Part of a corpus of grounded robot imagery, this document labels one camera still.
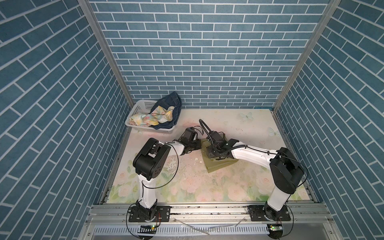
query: black mounting plate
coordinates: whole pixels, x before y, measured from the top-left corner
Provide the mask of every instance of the black mounting plate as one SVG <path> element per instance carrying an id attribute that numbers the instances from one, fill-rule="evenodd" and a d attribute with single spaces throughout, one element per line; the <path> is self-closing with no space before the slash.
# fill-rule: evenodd
<path id="1" fill-rule="evenodd" d="M 252 222 L 260 222 L 260 221 L 270 221 L 267 219 L 264 215 L 264 205 L 250 205 L 248 206 L 248 211 L 251 216 Z M 286 205 L 284 205 L 280 210 L 280 220 L 281 221 L 290 221 L 291 217 L 288 212 L 288 208 Z"/>
<path id="2" fill-rule="evenodd" d="M 156 207 L 156 215 L 160 213 L 162 222 L 169 222 L 169 214 L 170 214 L 170 206 L 157 206 Z M 131 208 L 131 214 L 129 215 L 129 222 L 146 222 L 144 218 L 139 217 L 139 211 L 137 206 L 133 206 Z"/>

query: clothing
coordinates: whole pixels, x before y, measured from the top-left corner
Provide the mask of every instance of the clothing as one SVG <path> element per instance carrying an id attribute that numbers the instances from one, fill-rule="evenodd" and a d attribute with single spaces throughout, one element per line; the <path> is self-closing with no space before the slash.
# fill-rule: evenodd
<path id="1" fill-rule="evenodd" d="M 129 124 L 137 126 L 153 126 L 158 125 L 159 123 L 172 121 L 172 112 L 174 106 L 165 110 L 163 107 L 158 106 L 150 114 L 137 113 L 129 117 Z"/>
<path id="2" fill-rule="evenodd" d="M 151 126 L 151 127 L 153 127 L 154 129 L 160 129 L 160 128 L 170 129 L 173 126 L 175 126 L 177 123 L 177 120 L 179 119 L 179 116 L 181 113 L 181 106 L 182 106 L 181 98 L 179 97 L 179 95 L 176 92 L 172 92 L 171 94 L 163 97 L 162 99 L 157 101 L 157 103 L 152 107 L 151 112 L 154 109 L 156 109 L 158 106 L 161 106 L 165 109 L 168 109 L 170 106 L 174 106 L 175 109 L 173 110 L 173 113 L 172 113 L 173 119 L 169 122 L 160 123 L 156 126 Z"/>

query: robotic arm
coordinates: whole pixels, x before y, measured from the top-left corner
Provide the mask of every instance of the robotic arm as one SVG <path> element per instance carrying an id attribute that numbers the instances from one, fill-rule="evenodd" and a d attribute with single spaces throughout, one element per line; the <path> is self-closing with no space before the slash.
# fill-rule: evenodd
<path id="1" fill-rule="evenodd" d="M 218 158 L 218 161 L 226 157 L 243 159 L 271 170 L 275 187 L 263 210 L 267 219 L 276 221 L 283 205 L 296 191 L 304 175 L 304 169 L 295 160 L 294 155 L 283 147 L 280 150 L 268 150 L 248 146 L 236 139 L 226 141 L 225 135 L 221 136 L 218 132 L 211 131 L 202 120 L 200 124 L 208 135 L 207 140 L 211 143 L 207 147 L 209 158 Z M 157 206 L 155 178 L 160 174 L 167 156 L 184 155 L 198 149 L 201 149 L 201 142 L 197 138 L 195 129 L 190 127 L 177 141 L 161 143 L 150 138 L 140 150 L 133 161 L 133 166 L 142 182 L 140 198 L 136 205 L 144 219 L 152 220 L 155 216 Z"/>

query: blue brick wall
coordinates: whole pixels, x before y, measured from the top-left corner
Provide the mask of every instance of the blue brick wall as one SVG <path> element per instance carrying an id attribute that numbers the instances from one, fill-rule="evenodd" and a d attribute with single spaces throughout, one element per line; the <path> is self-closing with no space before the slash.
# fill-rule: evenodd
<path id="1" fill-rule="evenodd" d="M 127 101 L 76 0 L 0 1 L 0 239 L 72 239 Z"/>
<path id="2" fill-rule="evenodd" d="M 383 12 L 342 0 L 278 110 L 345 239 L 383 239 Z"/>
<path id="3" fill-rule="evenodd" d="M 328 0 L 91 0 L 135 101 L 271 108 Z"/>

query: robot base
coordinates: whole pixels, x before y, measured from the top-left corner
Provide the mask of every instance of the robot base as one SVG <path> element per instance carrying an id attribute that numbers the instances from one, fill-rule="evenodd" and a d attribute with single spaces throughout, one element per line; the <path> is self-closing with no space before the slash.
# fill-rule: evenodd
<path id="1" fill-rule="evenodd" d="M 270 208 L 267 204 L 263 205 L 250 205 L 248 206 L 248 212 L 251 216 L 251 221 L 290 221 L 291 217 L 288 212 L 288 208 L 284 205 L 280 211 L 275 211 Z"/>
<path id="2" fill-rule="evenodd" d="M 169 214 L 170 214 L 170 206 L 156 206 L 155 215 L 160 213 L 162 222 L 169 222 Z M 131 208 L 131 214 L 129 215 L 129 222 L 146 222 L 150 220 L 149 217 L 146 217 L 144 214 L 140 213 L 140 210 L 137 206 L 133 206 Z M 155 222 L 156 217 L 152 219 L 150 222 Z"/>

